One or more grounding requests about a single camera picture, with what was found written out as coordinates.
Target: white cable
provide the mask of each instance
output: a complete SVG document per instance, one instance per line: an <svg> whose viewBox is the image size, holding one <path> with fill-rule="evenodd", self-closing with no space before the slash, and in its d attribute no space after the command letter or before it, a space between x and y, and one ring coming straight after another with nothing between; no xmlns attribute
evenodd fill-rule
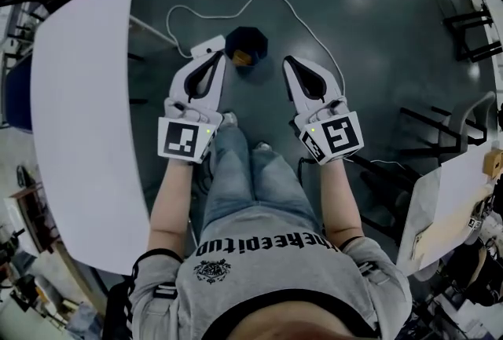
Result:
<svg viewBox="0 0 503 340"><path fill-rule="evenodd" d="M354 163L353 160L349 160L347 158L344 158L346 161L350 162L350 163ZM384 160L370 160L371 163L385 163L385 164L397 164L399 165L402 169L406 170L406 168L400 164L398 161L384 161Z"/></svg>
<svg viewBox="0 0 503 340"><path fill-rule="evenodd" d="M221 15L221 16L205 16L205 15L201 15L200 13L196 12L195 10L193 9L190 9L188 6L186 5L175 5L173 7L171 7L171 9L167 12L167 15L166 15L166 29L167 29L167 34L173 39L173 41L176 43L176 46L177 46L177 49L178 49L178 52L180 53L180 55L184 58L187 58L187 59L191 59L192 57L191 56L188 56L186 54L184 54L182 52L182 50L180 49L180 44L178 42L178 40L176 39L176 37L174 36L174 34L171 32L171 29L170 29L170 16L171 16L171 13L175 10L175 9L178 9L178 8L183 8L183 9L186 9L188 10L189 12L191 12L192 14L200 17L201 19L233 19L235 17L238 17L240 16L243 11L248 7L248 5L250 5L252 3L253 0L248 0L244 5L243 7L239 10L239 12L237 12L235 15L229 15L229 16L225 16L225 15ZM339 65L337 64L337 61L336 59L333 57L332 53L330 53L330 50L325 46L325 44L323 44L318 37L316 37L316 35L313 33L313 31L310 29L309 26L307 26L306 22L304 22L302 19L300 19L300 17L297 15L296 11L293 9L293 6L292 4L290 4L290 2L288 2L288 0L283 0L285 2L285 4L290 8L290 10L292 11L293 13L293 16L296 17L296 19L307 29L307 31L309 31L309 33L311 34L311 36L313 36L314 40L316 40L316 42L320 45L320 47L322 49L324 49L326 51L326 53L329 55L330 59L332 60L332 62L334 63L334 65L336 66L337 68L337 72L339 73L339 76L340 76L340 81L341 81L341 93L342 95L344 96L345 95L345 92L346 92L346 82L344 80L344 75L343 75L343 72L341 71Z"/></svg>

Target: shoe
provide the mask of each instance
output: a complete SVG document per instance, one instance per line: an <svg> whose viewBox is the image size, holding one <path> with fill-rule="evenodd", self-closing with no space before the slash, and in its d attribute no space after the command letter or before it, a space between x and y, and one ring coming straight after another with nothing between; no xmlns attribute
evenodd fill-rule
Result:
<svg viewBox="0 0 503 340"><path fill-rule="evenodd" d="M255 150L267 150L268 152L272 152L273 147L270 144L261 141L255 146Z"/></svg>
<svg viewBox="0 0 503 340"><path fill-rule="evenodd" d="M224 126L237 126L236 114L234 114L233 112L224 112L222 116L223 120L220 124L221 128L223 128Z"/></svg>

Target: dark blue container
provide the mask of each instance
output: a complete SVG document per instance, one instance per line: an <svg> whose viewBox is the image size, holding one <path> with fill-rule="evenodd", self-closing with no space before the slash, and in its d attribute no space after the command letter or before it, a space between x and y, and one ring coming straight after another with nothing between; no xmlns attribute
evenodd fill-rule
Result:
<svg viewBox="0 0 503 340"><path fill-rule="evenodd" d="M226 54L231 60L237 49L249 55L252 63L247 66L236 66L236 69L242 72L251 71L267 56L267 37L257 27L238 27L226 37Z"/></svg>

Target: white paper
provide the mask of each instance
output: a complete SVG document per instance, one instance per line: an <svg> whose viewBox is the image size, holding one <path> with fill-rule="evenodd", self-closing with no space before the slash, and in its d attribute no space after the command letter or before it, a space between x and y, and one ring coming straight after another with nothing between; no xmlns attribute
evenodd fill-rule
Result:
<svg viewBox="0 0 503 340"><path fill-rule="evenodd" d="M450 216L489 182L483 172L484 157L491 150L488 141L442 163L439 197L433 221Z"/></svg>

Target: shirt sleeve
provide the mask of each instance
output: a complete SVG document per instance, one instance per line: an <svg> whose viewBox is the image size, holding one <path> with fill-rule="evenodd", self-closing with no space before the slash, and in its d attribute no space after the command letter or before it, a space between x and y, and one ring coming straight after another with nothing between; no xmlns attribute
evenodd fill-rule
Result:
<svg viewBox="0 0 503 340"><path fill-rule="evenodd" d="M178 322L170 310L178 297L175 281L181 264L167 249L150 250L134 264L126 311L133 340L176 337L171 328Z"/></svg>
<svg viewBox="0 0 503 340"><path fill-rule="evenodd" d="M395 338L412 310L409 281L373 239L353 239L343 252L354 260L368 283L381 338Z"/></svg>

